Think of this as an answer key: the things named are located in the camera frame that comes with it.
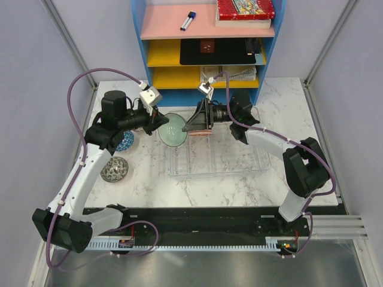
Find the orange floral patterned bowl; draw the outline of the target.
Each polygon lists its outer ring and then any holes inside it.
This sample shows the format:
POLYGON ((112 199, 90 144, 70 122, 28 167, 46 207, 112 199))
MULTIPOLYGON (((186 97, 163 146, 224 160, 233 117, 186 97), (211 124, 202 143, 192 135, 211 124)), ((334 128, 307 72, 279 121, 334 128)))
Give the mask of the orange floral patterned bowl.
POLYGON ((194 130, 189 132, 189 136, 210 136, 212 130, 194 130))

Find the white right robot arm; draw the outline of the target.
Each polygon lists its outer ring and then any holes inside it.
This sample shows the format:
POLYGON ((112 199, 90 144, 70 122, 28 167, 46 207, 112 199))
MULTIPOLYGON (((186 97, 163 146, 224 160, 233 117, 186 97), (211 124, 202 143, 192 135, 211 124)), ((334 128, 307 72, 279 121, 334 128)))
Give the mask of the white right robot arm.
POLYGON ((285 236, 296 228, 295 220, 305 212, 317 190, 334 176, 316 139, 307 138, 297 143, 267 129, 253 117, 252 108, 246 90, 235 91, 225 105, 205 98, 197 104, 182 130, 210 130, 215 123, 229 122, 231 134, 237 141, 264 149, 283 162, 288 193, 279 207, 281 216, 274 220, 274 228, 285 236))

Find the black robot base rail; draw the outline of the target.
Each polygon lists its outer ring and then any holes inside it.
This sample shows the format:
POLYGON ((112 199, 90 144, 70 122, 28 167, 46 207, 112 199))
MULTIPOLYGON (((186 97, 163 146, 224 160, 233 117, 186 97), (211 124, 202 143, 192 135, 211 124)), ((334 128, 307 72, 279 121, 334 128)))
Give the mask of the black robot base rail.
POLYGON ((118 237, 123 243, 149 245, 260 245, 266 239, 278 241, 279 252, 296 250, 296 240, 305 239, 310 226, 321 219, 345 215, 344 205, 310 207, 314 216, 284 223, 277 207, 177 207, 132 208, 123 216, 120 231, 109 231, 98 237, 118 237))

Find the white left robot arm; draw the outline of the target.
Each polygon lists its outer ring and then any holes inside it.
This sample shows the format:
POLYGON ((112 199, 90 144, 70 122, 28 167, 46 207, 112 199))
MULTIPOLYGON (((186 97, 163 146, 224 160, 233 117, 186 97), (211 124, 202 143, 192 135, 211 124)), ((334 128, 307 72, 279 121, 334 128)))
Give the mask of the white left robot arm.
POLYGON ((162 95, 150 87, 139 94, 138 107, 127 108, 127 97, 120 90, 108 91, 101 100, 101 111, 87 129, 86 148, 73 167, 58 195, 44 210, 32 215, 42 239, 66 250, 81 253, 91 239, 109 230, 125 235, 131 220, 123 214, 125 207, 108 205, 89 215, 83 213, 87 198, 128 130, 144 129, 151 135, 168 119, 158 111, 162 95))

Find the pale green bowl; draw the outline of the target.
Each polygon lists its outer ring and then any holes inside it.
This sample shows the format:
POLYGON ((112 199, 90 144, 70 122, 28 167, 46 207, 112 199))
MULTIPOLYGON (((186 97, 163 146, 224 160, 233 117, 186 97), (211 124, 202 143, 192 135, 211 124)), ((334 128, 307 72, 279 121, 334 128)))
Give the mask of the pale green bowl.
POLYGON ((187 138, 187 132, 183 131, 183 127, 186 125, 185 119, 175 113, 168 113, 165 117, 169 121, 158 128, 159 138, 170 147, 182 145, 187 138))

